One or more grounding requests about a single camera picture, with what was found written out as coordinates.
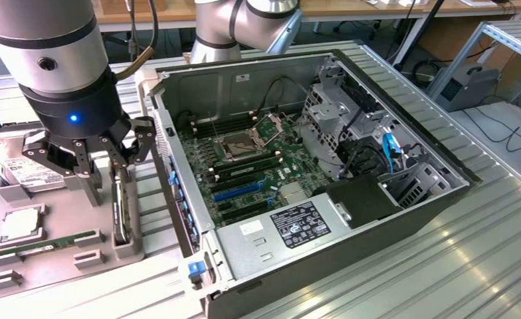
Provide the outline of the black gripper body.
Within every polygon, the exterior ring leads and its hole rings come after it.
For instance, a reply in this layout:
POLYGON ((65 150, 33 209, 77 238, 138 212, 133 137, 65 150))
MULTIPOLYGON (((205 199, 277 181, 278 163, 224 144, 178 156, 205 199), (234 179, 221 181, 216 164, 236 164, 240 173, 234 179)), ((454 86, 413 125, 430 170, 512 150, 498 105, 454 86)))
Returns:
POLYGON ((20 85, 20 90, 45 129, 69 139, 90 139, 109 134, 114 141, 130 130, 116 89, 116 77, 105 70, 90 85, 66 93, 40 93, 20 85))

